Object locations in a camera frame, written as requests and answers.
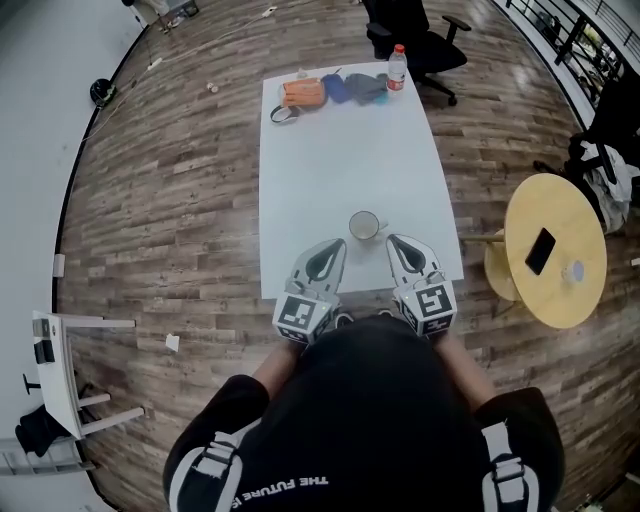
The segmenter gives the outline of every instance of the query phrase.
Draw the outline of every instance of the water bottle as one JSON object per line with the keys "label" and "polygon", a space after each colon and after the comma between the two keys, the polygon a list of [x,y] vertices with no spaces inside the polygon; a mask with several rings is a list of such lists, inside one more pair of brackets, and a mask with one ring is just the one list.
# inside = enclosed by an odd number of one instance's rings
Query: water bottle
{"label": "water bottle", "polygon": [[395,45],[391,57],[389,57],[389,78],[387,89],[390,92],[401,91],[404,87],[404,77],[407,74],[407,57],[404,54],[404,46]]}

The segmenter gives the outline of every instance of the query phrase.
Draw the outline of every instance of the white table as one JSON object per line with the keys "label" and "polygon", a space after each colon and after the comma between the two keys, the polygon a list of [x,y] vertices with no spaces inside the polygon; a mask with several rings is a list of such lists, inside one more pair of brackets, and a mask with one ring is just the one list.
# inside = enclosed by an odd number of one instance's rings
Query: white table
{"label": "white table", "polygon": [[[310,77],[340,66],[308,71]],[[375,76],[386,62],[342,66],[339,74]],[[260,271],[262,297],[284,289],[296,258],[331,238],[347,242],[340,292],[395,287],[385,238],[408,235],[429,245],[451,280],[463,278],[451,201],[429,123],[407,73],[404,90],[385,104],[338,105],[275,124],[285,75],[265,80],[260,130]],[[369,210],[389,222],[372,242],[349,233],[349,219]]]}
{"label": "white table", "polygon": [[[104,393],[88,398],[78,398],[78,390],[76,389],[76,381],[73,375],[71,347],[67,340],[68,327],[135,327],[133,320],[104,320],[99,316],[49,315],[38,311],[33,312],[33,319],[46,319],[49,321],[49,339],[51,340],[55,359],[52,363],[37,365],[44,406],[47,412],[67,429],[73,437],[82,439],[88,434],[144,414],[142,407],[136,407],[108,418],[82,424],[78,411],[88,405],[106,402],[111,399],[111,395]],[[42,337],[34,335],[34,345],[42,339]]]}

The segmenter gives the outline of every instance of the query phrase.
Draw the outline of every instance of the bottle label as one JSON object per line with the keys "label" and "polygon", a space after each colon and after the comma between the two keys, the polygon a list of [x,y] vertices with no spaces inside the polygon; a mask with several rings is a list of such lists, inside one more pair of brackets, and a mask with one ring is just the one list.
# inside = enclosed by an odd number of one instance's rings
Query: bottle label
{"label": "bottle label", "polygon": [[398,80],[393,80],[391,77],[389,77],[389,79],[387,80],[387,89],[391,91],[401,91],[403,87],[404,87],[404,74],[399,76]]}

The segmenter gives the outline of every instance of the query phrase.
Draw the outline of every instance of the white mug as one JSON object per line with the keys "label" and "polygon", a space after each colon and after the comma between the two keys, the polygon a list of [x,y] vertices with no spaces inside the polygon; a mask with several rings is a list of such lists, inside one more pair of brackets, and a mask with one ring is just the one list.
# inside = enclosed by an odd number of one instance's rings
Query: white mug
{"label": "white mug", "polygon": [[370,240],[388,225],[386,220],[380,220],[373,213],[362,210],[354,213],[349,220],[349,231],[358,240]]}

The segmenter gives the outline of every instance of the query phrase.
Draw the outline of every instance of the paper scrap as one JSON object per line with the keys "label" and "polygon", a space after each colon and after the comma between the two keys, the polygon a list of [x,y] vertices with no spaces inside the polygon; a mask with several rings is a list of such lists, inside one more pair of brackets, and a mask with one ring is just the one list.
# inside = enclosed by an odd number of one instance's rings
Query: paper scrap
{"label": "paper scrap", "polygon": [[64,277],[64,254],[53,255],[53,277]]}
{"label": "paper scrap", "polygon": [[167,347],[174,352],[178,351],[178,345],[180,344],[180,336],[174,336],[173,334],[167,334]]}

